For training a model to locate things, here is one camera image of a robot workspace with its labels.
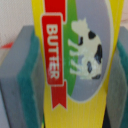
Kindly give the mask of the gripper grey teal right finger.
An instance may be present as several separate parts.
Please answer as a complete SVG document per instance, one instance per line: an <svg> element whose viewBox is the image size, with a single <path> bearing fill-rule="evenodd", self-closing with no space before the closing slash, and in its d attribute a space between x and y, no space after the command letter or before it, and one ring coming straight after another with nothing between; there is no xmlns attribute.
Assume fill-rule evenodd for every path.
<svg viewBox="0 0 128 128"><path fill-rule="evenodd" d="M109 77L102 128L128 128L128 29L121 27Z"/></svg>

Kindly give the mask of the gripper grey teal left finger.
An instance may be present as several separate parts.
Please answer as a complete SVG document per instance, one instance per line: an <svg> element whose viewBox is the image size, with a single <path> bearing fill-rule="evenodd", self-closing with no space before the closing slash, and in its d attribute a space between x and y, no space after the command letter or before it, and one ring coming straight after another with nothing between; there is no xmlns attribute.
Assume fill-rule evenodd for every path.
<svg viewBox="0 0 128 128"><path fill-rule="evenodd" d="M44 71L33 26L22 28L0 66L0 89L11 128L41 128Z"/></svg>

